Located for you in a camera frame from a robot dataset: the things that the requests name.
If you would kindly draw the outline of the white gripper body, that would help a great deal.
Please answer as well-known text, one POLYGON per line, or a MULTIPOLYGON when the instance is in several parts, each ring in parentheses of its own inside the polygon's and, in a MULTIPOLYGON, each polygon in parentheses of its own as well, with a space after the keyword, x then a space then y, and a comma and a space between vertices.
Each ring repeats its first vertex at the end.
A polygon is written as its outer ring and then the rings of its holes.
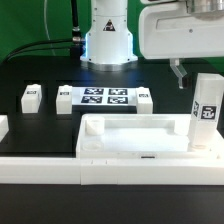
POLYGON ((139 47, 146 59, 224 56, 224 1, 142 1, 139 47))

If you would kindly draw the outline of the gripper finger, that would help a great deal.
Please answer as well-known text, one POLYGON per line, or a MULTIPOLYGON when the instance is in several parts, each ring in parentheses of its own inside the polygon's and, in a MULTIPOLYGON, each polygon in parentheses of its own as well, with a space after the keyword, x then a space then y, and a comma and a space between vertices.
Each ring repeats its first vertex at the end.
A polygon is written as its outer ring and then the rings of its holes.
POLYGON ((181 60, 179 58, 172 58, 170 60, 170 68, 177 76, 179 88, 184 89, 185 88, 184 77, 187 75, 187 72, 181 63, 181 60))

